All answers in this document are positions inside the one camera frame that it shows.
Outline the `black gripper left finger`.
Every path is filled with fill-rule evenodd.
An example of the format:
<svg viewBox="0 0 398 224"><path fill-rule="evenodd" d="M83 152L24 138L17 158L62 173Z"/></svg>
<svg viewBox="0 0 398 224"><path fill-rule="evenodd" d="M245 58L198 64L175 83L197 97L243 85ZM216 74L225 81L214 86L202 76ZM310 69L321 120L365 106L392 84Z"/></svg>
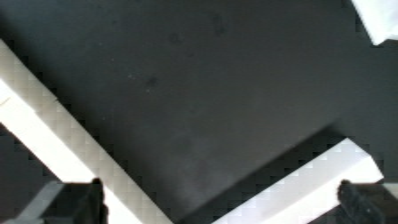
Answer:
<svg viewBox="0 0 398 224"><path fill-rule="evenodd" d="M10 224L108 224L102 183L51 181Z"/></svg>

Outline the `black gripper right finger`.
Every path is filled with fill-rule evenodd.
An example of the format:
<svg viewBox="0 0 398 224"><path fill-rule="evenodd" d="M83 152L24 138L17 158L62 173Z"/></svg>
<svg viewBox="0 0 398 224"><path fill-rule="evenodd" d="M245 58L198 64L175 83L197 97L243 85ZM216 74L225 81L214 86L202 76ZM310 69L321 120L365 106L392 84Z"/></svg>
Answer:
<svg viewBox="0 0 398 224"><path fill-rule="evenodd" d="M341 182L337 207L312 224L398 224L398 182Z"/></svg>

